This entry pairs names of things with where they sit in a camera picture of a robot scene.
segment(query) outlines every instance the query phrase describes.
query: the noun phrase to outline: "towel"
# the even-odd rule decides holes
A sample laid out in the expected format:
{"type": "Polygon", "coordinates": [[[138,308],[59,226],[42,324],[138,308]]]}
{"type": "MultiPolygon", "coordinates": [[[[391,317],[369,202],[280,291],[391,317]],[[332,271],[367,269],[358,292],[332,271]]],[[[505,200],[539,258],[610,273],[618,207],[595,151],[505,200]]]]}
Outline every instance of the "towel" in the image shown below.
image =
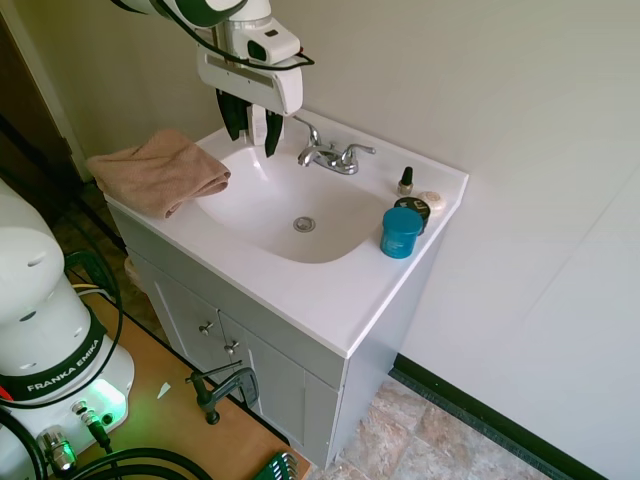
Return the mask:
{"type": "Polygon", "coordinates": [[[231,173],[176,130],[157,132],[141,147],[89,159],[107,195],[156,218],[169,218],[183,202],[227,188],[231,173]]]}

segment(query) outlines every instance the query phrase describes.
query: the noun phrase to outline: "faucet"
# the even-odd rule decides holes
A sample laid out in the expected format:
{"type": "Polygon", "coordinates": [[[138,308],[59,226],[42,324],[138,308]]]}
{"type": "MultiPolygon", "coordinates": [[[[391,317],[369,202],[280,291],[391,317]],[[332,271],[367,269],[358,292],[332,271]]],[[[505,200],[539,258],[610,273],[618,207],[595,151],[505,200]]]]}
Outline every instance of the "faucet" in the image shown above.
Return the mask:
{"type": "Polygon", "coordinates": [[[318,132],[318,129],[311,123],[298,116],[294,116],[293,118],[309,127],[309,146],[305,148],[300,155],[298,155],[298,164],[303,167],[308,167],[313,161],[321,167],[333,172],[337,172],[342,175],[354,175],[358,173],[359,169],[356,150],[363,150],[370,155],[374,155],[376,153],[375,148],[360,145],[358,143],[353,143],[343,152],[339,152],[336,150],[334,143],[331,143],[330,145],[322,144],[320,132],[318,132]]]}

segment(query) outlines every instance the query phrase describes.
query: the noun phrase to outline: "green led light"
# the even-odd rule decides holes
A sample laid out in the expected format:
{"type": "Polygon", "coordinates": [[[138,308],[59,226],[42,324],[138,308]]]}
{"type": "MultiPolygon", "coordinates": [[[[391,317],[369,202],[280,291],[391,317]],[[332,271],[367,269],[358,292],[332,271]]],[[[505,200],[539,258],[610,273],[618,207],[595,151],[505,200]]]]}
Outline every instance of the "green led light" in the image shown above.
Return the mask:
{"type": "Polygon", "coordinates": [[[127,398],[116,387],[102,378],[93,382],[91,389],[103,400],[103,413],[110,413],[113,416],[111,424],[117,424],[127,413],[127,398]]]}

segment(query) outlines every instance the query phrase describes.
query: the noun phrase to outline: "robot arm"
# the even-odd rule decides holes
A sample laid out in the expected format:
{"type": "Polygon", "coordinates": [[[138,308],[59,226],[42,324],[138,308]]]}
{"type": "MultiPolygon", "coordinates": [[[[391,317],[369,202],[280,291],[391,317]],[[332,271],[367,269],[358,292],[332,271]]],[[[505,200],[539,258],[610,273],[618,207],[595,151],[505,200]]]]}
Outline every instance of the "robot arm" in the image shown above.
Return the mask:
{"type": "Polygon", "coordinates": [[[246,106],[260,105],[269,112],[266,151],[273,154],[281,116],[302,107],[300,67],[314,62],[302,54],[300,40],[271,16],[269,0],[111,1],[128,11],[173,20],[196,40],[198,73],[217,89],[231,138],[247,128],[246,106]],[[212,34],[212,41],[203,34],[212,34]]]}

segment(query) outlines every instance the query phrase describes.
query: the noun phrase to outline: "cabinet knob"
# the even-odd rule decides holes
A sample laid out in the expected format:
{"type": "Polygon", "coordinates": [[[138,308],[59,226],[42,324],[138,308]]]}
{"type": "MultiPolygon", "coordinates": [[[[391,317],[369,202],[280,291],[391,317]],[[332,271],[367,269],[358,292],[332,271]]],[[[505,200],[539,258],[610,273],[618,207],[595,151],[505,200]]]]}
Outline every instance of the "cabinet knob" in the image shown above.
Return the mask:
{"type": "Polygon", "coordinates": [[[213,323],[212,322],[207,322],[206,325],[200,325],[198,327],[198,330],[200,331],[201,334],[203,334],[205,337],[209,336],[209,330],[211,329],[211,327],[213,327],[213,323]]]}
{"type": "Polygon", "coordinates": [[[234,353],[236,353],[236,348],[238,348],[239,346],[240,346],[240,342],[234,341],[232,345],[225,345],[224,351],[227,352],[229,355],[233,355],[234,353]]]}

